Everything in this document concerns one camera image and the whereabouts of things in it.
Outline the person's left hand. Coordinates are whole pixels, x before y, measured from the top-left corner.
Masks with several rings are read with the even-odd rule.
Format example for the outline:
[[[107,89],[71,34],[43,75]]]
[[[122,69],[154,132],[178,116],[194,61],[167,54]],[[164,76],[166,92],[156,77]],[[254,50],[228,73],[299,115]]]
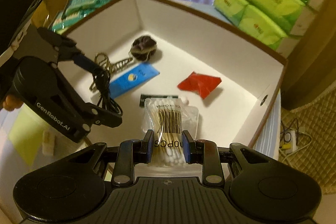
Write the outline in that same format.
[[[21,101],[21,99],[11,94],[9,94],[2,102],[2,108],[7,111],[14,111],[15,109],[19,109],[20,107],[22,107],[22,105],[23,102]]]

